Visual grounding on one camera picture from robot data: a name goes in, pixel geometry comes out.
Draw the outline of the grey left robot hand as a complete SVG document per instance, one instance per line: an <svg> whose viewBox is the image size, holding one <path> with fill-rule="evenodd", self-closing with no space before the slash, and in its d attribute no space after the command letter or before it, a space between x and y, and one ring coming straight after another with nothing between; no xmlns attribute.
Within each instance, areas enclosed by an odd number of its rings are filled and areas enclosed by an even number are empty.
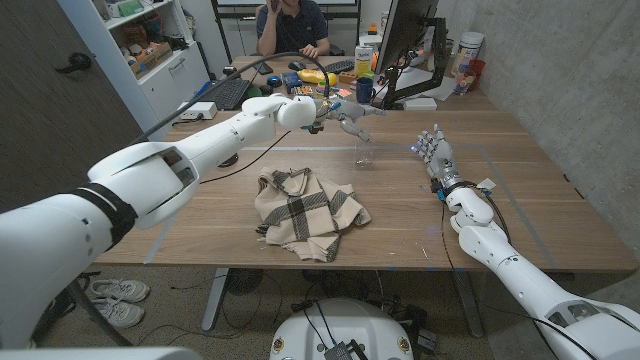
<svg viewBox="0 0 640 360"><path fill-rule="evenodd" d="M325 120L337 120L343 131L358 137L363 142L370 142L371 136L355 124L355 121L366 115L384 115L383 109L370 105L360 105L351 101L335 99L315 99L316 119L311 125L303 126L311 134L324 130Z"/></svg>

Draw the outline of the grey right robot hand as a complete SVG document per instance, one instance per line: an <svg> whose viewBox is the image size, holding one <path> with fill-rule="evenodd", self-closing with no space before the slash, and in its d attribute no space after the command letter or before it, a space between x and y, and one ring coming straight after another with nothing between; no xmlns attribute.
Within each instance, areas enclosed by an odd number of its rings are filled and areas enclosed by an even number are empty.
<svg viewBox="0 0 640 360"><path fill-rule="evenodd" d="M410 150L425 163L433 192L441 190L447 196L464 182L456 169L452 147L438 124L432 132L423 131Z"/></svg>

